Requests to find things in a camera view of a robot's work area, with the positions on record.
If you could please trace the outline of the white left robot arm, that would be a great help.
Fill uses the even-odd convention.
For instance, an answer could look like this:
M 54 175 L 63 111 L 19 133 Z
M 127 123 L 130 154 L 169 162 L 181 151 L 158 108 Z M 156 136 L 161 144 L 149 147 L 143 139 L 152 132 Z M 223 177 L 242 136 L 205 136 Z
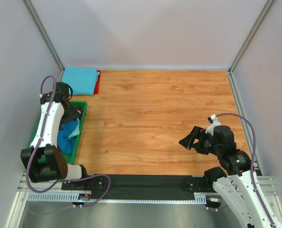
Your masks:
M 72 180 L 77 190 L 89 185 L 83 165 L 69 164 L 63 153 L 72 153 L 80 124 L 80 112 L 70 103 L 72 88 L 56 83 L 56 91 L 40 97 L 41 117 L 30 147 L 20 157 L 33 183 Z

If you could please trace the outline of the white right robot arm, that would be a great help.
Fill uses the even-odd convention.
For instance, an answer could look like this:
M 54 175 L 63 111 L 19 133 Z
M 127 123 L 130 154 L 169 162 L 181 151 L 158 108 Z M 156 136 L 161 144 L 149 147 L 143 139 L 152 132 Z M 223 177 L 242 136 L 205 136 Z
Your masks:
M 203 186 L 218 193 L 243 228 L 282 228 L 254 170 L 254 157 L 237 148 L 231 128 L 218 115 L 208 117 L 207 129 L 194 126 L 179 144 L 200 154 L 213 154 L 220 163 L 205 171 Z

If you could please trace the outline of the mint green t shirt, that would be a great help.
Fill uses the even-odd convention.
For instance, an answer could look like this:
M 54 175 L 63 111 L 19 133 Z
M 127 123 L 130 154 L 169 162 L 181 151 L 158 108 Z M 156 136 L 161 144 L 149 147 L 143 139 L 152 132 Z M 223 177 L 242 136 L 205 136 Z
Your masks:
M 79 128 L 80 124 L 78 124 L 76 126 L 76 128 L 69 134 L 69 136 L 67 137 L 68 140 L 78 136 L 80 134 L 80 128 Z

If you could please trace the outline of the folded red t shirt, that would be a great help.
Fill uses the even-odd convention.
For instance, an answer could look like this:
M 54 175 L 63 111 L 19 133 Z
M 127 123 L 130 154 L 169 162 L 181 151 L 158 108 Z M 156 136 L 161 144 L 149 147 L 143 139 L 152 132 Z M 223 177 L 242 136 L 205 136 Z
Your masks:
M 99 84 L 100 84 L 101 71 L 97 70 L 97 73 L 98 73 L 98 76 L 97 76 L 97 81 L 96 81 L 95 88 L 94 88 L 94 95 L 98 94 L 98 92 L 99 92 Z

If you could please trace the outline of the folded light blue t shirt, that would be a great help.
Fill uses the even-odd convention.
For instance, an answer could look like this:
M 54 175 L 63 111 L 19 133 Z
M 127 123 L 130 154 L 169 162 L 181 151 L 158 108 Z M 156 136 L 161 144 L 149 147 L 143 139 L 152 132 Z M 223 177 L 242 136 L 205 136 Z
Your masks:
M 62 82 L 70 85 L 73 95 L 94 95 L 100 73 L 94 68 L 66 67 Z

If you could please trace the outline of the green plastic bin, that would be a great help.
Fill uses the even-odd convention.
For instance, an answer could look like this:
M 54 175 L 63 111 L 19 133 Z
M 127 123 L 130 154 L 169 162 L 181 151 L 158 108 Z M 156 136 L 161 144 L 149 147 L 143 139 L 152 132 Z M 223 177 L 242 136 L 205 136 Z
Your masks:
M 82 134 L 84 120 L 85 120 L 85 116 L 87 113 L 87 102 L 72 101 L 71 104 L 75 108 L 81 108 L 83 112 L 78 117 L 78 119 L 80 120 L 80 127 L 79 127 L 80 135 L 77 136 L 76 138 L 73 153 L 68 155 L 68 154 L 61 152 L 61 154 L 63 155 L 63 157 L 69 164 L 73 164 L 75 161 L 75 156 L 77 153 L 79 140 Z M 45 128 L 44 128 L 44 133 L 43 133 L 43 141 L 41 141 L 39 145 L 40 148 L 43 148 L 46 144 L 50 144 L 50 145 L 56 146 L 57 149 L 60 150 L 60 148 L 57 145 L 57 135 L 62 125 L 62 123 L 60 122 L 61 122 L 63 113 L 64 113 L 64 109 L 61 107 L 61 105 L 57 104 L 56 102 L 53 102 L 49 109 L 48 117 L 47 117 Z

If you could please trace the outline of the right aluminium frame post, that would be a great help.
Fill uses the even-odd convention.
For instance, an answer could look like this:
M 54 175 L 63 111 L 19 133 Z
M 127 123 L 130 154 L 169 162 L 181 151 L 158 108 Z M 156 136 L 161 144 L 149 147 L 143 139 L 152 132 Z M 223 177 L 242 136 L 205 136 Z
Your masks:
M 249 31 L 246 39 L 244 40 L 241 48 L 239 49 L 237 55 L 235 56 L 231 66 L 228 68 L 228 73 L 232 74 L 236 67 L 238 66 L 241 58 L 243 57 L 244 53 L 250 46 L 252 40 L 254 39 L 256 33 L 260 29 L 260 26 L 262 25 L 263 21 L 265 20 L 267 14 L 269 13 L 270 9 L 272 8 L 273 4 L 275 3 L 275 0 L 267 0 L 261 9 L 257 19 L 255 20 L 253 26 L 251 27 L 251 30 Z

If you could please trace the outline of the aluminium frame post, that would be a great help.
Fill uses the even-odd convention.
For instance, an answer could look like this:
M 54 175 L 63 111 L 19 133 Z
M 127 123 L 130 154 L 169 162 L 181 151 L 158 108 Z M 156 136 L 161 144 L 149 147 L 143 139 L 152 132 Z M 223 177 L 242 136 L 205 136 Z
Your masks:
M 46 47 L 48 48 L 53 60 L 55 61 L 56 65 L 60 69 L 61 72 L 64 71 L 65 67 L 44 27 L 44 24 L 42 23 L 39 14 L 37 13 L 37 10 L 35 6 L 33 5 L 31 0 L 22 0 L 24 6 L 26 7 L 31 19 L 33 20 L 37 30 L 39 31 Z
M 228 68 L 228 73 L 232 74 L 236 67 L 238 66 L 241 58 L 243 57 L 244 53 L 250 46 L 252 40 L 254 39 L 256 33 L 260 29 L 260 26 L 262 25 L 263 21 L 265 20 L 267 14 L 269 13 L 270 9 L 272 8 L 273 4 L 275 3 L 275 0 L 267 0 L 261 9 L 257 19 L 255 20 L 253 26 L 251 27 L 251 30 L 249 31 L 246 39 L 244 40 L 241 48 L 239 49 L 237 55 L 235 56 L 231 66 Z

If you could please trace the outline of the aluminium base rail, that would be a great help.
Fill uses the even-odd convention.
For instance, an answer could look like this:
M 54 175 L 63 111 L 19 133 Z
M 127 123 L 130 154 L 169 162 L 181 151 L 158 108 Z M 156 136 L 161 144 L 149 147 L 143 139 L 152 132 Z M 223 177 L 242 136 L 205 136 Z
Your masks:
M 266 196 L 276 196 L 278 195 L 274 181 L 271 176 L 257 176 L 258 183 L 257 186 L 260 185 L 264 195 Z M 52 185 L 55 181 L 51 180 L 48 182 L 40 182 L 40 183 L 32 183 L 32 187 L 34 187 L 37 190 L 44 190 L 48 188 L 50 185 Z M 49 192 L 58 192 L 61 190 L 61 182 L 58 182 Z M 26 173 L 23 172 L 22 178 L 19 183 L 18 191 L 31 191 L 27 185 L 26 182 Z

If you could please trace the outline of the left aluminium frame post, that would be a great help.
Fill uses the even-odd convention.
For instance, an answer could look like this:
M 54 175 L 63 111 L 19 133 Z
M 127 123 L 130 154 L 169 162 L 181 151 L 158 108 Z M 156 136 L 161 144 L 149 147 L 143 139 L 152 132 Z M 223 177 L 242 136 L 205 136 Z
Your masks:
M 26 7 L 31 19 L 33 20 L 37 30 L 39 31 L 46 47 L 48 48 L 53 60 L 55 61 L 56 65 L 60 69 L 61 72 L 64 71 L 65 67 L 44 27 L 44 24 L 42 23 L 39 14 L 37 13 L 37 10 L 35 6 L 33 5 L 31 0 L 22 0 L 24 6 Z

